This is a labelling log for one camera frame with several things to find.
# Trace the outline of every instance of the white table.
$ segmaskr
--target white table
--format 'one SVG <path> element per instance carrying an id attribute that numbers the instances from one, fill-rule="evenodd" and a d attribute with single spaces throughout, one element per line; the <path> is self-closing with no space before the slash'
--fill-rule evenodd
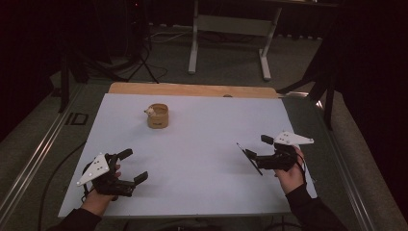
<path id="1" fill-rule="evenodd" d="M 153 103 L 168 105 L 167 128 L 147 127 L 143 110 Z M 100 152 L 114 154 L 126 148 L 132 148 L 134 155 L 121 162 L 121 179 L 131 181 L 146 170 L 149 178 L 135 188 L 132 197 L 122 196 L 111 203 L 106 217 L 289 213 L 273 171 L 262 170 L 261 176 L 236 146 L 239 142 L 259 154 L 272 154 L 272 147 L 260 137 L 274 137 L 282 130 L 293 129 L 280 99 L 108 93 L 59 217 L 81 205 L 83 189 L 76 182 L 85 165 Z M 309 174 L 307 180 L 312 182 Z M 312 197 L 317 196 L 313 184 L 308 184 L 308 191 Z"/>

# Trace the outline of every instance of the metal rail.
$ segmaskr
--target metal rail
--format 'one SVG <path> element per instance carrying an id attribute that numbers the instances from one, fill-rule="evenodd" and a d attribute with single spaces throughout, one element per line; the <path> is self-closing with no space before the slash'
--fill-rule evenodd
<path id="1" fill-rule="evenodd" d="M 70 100 L 70 103 L 67 105 L 64 112 L 57 115 L 28 163 L 15 178 L 12 187 L 10 188 L 0 206 L 0 230 L 3 230 L 6 226 L 6 223 L 12 215 L 16 205 L 33 180 L 38 168 L 40 167 L 42 161 L 44 160 L 52 144 L 54 143 L 54 140 L 59 135 L 62 127 L 64 126 L 64 121 L 68 115 L 69 109 L 75 102 L 75 99 L 81 92 L 82 88 L 83 85 L 75 86 L 71 93 L 72 100 Z"/>

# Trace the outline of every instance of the dark background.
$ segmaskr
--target dark background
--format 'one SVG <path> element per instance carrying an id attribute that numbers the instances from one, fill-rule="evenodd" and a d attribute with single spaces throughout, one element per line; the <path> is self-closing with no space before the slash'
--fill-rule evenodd
<path id="1" fill-rule="evenodd" d="M 270 17 L 270 9 L 220 8 L 212 1 L 201 5 L 204 13 L 223 12 L 253 18 Z M 106 11 L 92 1 L 9 1 L 0 12 L 0 100 L 3 122 L 0 140 L 52 90 L 49 76 L 60 69 L 59 35 L 82 47 L 90 57 L 109 61 L 110 51 L 123 49 L 124 41 L 112 41 Z M 408 218 L 407 154 L 404 133 L 408 117 L 407 31 L 408 10 L 404 1 L 345 1 L 338 11 L 323 8 L 288 7 L 282 11 L 276 35 L 324 38 L 307 70 L 313 75 L 326 70 L 339 72 L 336 90 L 359 126 L 395 201 Z M 149 20 L 154 25 L 191 25 L 192 1 L 148 1 Z"/>

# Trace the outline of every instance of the small wooden cup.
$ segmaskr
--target small wooden cup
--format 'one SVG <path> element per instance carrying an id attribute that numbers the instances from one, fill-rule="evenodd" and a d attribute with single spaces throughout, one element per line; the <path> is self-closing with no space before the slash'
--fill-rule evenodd
<path id="1" fill-rule="evenodd" d="M 155 115 L 147 118 L 147 125 L 153 129 L 166 128 L 168 126 L 168 106 L 166 104 L 152 104 Z"/>

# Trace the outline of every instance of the table leg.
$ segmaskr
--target table leg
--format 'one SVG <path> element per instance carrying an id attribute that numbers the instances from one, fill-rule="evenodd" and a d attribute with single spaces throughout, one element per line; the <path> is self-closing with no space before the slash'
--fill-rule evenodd
<path id="1" fill-rule="evenodd" d="M 278 23 L 278 19 L 279 19 L 281 12 L 282 12 L 282 8 L 276 9 L 275 16 L 273 18 L 273 21 L 271 21 L 270 29 L 267 35 L 267 43 L 264 49 L 259 50 L 259 58 L 261 61 L 262 72 L 264 74 L 264 80 L 266 81 L 270 81 L 270 71 L 269 71 L 267 53 L 269 50 L 270 43 L 272 42 L 273 34 L 275 33 L 276 25 Z"/>

